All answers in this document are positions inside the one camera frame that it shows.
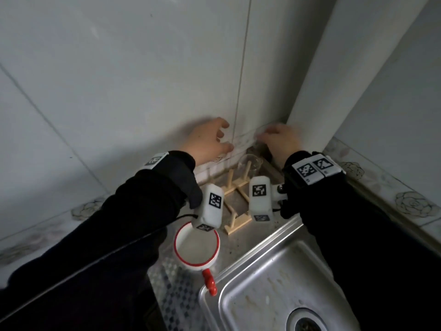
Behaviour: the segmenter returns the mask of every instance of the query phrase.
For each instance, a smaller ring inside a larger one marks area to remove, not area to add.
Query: rose pattern
[[[360,180],[364,175],[364,170],[358,162],[342,162],[340,166],[345,170],[347,176]]]
[[[95,211],[99,210],[104,203],[104,198],[100,197],[92,202],[80,205],[79,207],[72,209],[72,217],[78,221],[85,221],[91,217]]]
[[[402,213],[418,217],[435,216],[440,209],[416,191],[398,193],[395,204]]]

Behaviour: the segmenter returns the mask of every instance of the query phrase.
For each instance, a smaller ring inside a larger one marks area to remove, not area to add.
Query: right hand
[[[268,145],[274,160],[280,167],[284,167],[291,154],[302,150],[297,133],[282,123],[267,127],[264,133],[257,136],[257,140]]]

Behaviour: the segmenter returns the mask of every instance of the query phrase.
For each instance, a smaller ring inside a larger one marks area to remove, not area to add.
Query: sink basin
[[[359,330],[315,238],[296,215],[203,287],[212,330]]]

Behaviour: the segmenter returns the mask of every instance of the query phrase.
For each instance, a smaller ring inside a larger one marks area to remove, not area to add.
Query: caulk line
[[[11,73],[8,72],[6,68],[4,68],[3,64],[0,63],[0,70],[5,73],[5,75],[9,78],[9,80],[12,81],[15,87],[19,90],[19,92],[27,99],[27,101],[30,103],[30,105],[37,111],[37,113],[41,116],[41,118],[48,124],[49,127],[57,134],[58,137],[63,141],[63,143],[69,148],[69,150],[72,151],[72,153],[76,156],[76,158],[82,163],[82,165],[87,169],[87,171],[90,173],[90,175],[96,180],[96,182],[106,191],[106,193],[110,193],[105,185],[101,183],[101,181],[96,177],[96,175],[92,172],[92,170],[85,164],[85,162],[81,159],[81,157],[78,155],[78,153],[72,148],[72,146],[69,145],[69,143],[66,141],[66,139],[61,135],[61,133],[58,132],[58,130],[54,127],[54,125],[44,116],[44,114],[41,112],[41,110],[37,107],[37,105],[32,101],[30,96],[26,94],[24,89],[20,86],[17,80],[11,75]]]
[[[236,131],[237,111],[239,111],[240,85],[242,84],[242,73],[243,73],[243,62],[245,60],[246,38],[248,37],[248,25],[250,24],[250,11],[251,11],[251,0],[250,0],[250,3],[248,4],[248,16],[246,16],[245,39],[243,40],[242,65],[240,66],[239,88],[237,90],[236,114],[234,116],[233,137],[231,139],[232,142],[234,141],[234,133]]]

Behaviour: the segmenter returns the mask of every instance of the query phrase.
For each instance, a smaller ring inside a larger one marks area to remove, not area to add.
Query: drain strainer
[[[327,331],[323,320],[312,310],[298,308],[291,312],[286,322],[287,331]]]

